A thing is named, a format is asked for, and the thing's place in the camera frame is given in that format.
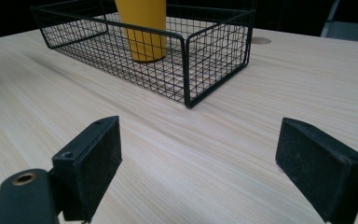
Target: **light wood tabletop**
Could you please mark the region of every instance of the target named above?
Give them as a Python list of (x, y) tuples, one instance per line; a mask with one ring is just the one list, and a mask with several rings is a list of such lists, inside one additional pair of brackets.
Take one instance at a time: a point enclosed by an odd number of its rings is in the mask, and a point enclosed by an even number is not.
[(249, 65), (193, 109), (0, 38), (0, 184), (119, 115), (123, 162), (93, 223), (323, 223), (275, 162), (283, 117), (358, 151), (358, 43), (255, 30)]

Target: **black wire basket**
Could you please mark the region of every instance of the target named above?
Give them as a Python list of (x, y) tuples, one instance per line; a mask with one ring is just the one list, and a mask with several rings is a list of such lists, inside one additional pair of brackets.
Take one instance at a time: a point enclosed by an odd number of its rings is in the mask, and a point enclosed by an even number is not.
[[(50, 49), (187, 108), (248, 64), (255, 17), (253, 9), (167, 6), (163, 31), (122, 23), (114, 0), (75, 0), (32, 11)], [(127, 38), (133, 31), (164, 36), (165, 56), (153, 63), (133, 60)]]

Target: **dark background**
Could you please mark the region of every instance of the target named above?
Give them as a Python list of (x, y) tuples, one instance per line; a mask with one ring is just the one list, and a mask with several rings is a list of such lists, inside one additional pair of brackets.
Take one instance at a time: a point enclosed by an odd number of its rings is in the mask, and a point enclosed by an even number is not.
[[(0, 0), (0, 36), (36, 29), (30, 6), (62, 0)], [(255, 27), (319, 36), (334, 0), (256, 0)], [(246, 0), (168, 0), (168, 3), (199, 7), (247, 8)], [(358, 0), (341, 0), (335, 21), (358, 22)]]

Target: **wooden table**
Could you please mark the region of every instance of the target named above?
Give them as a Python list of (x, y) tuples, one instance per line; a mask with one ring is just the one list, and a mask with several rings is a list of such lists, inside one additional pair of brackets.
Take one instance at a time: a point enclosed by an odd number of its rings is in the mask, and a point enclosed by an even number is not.
[(93, 223), (323, 223), (280, 170), (283, 117), (358, 150), (358, 43), (255, 30), (247, 68), (192, 110), (48, 49), (0, 38), (0, 184), (119, 115), (123, 162)]

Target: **yellow container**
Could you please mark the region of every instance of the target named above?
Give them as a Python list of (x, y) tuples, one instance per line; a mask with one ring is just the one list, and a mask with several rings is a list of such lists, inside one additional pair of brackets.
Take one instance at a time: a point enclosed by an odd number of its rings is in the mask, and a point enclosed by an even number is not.
[[(158, 30), (165, 30), (166, 0), (116, 0), (121, 21)], [(151, 63), (166, 53), (167, 38), (148, 32), (125, 29), (134, 61)]]

